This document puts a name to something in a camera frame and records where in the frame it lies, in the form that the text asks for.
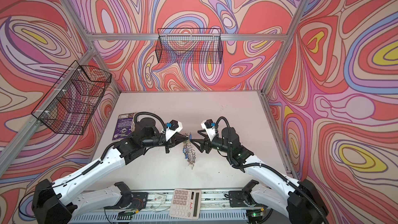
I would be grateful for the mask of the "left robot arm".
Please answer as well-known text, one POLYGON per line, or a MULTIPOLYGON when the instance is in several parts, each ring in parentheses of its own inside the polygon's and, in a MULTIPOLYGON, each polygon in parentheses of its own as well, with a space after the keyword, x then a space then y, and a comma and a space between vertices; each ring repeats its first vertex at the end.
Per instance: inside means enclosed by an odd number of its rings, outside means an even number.
POLYGON ((67 224, 80 215, 100 208, 129 207, 133 197, 123 182, 97 191, 86 192, 86 189, 145 155, 150 148, 164 147, 169 152, 188 139, 180 134, 182 129, 180 121, 165 123, 156 114, 136 113, 133 131, 126 138, 109 144, 99 158, 55 181, 40 181, 34 190, 31 217, 39 224, 67 224))

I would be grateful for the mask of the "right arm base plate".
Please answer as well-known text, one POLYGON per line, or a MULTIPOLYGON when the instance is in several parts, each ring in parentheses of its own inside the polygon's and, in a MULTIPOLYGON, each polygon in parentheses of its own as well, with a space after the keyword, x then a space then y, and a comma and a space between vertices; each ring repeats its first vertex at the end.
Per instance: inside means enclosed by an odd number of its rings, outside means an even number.
POLYGON ((225 198, 229 200, 230 207, 265 207, 266 205, 257 203, 254 198, 245 191, 242 190, 232 190, 224 195, 225 198))

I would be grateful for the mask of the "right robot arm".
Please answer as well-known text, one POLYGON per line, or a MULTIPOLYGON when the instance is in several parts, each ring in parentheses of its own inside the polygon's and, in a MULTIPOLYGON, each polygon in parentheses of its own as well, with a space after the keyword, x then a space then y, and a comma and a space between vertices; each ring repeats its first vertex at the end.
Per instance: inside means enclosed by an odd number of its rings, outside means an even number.
POLYGON ((261 204, 289 218, 292 224, 327 224, 329 211, 315 185, 284 175, 263 162, 239 140, 226 117, 217 121, 205 120, 198 134, 191 139, 200 152, 223 152, 230 167, 254 177, 242 189, 243 201, 248 205, 261 204))

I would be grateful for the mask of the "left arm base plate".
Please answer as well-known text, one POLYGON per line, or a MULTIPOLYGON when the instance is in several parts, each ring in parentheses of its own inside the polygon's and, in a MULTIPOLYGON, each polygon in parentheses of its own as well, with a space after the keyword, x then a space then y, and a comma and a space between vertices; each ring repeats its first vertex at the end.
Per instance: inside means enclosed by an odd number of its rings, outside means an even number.
POLYGON ((138 209, 146 208, 148 202, 148 192, 132 192, 129 197, 122 196, 121 200, 114 206, 105 209, 138 209))

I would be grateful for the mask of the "round keyring disc with keys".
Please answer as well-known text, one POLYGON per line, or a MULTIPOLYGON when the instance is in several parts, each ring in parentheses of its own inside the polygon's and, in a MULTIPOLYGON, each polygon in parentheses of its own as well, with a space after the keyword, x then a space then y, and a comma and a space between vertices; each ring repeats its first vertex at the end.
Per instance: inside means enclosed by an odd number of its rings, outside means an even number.
POLYGON ((196 152, 191 142, 192 134, 189 134, 187 139, 183 142, 183 154, 188 163, 188 166, 193 170, 196 162, 196 152))

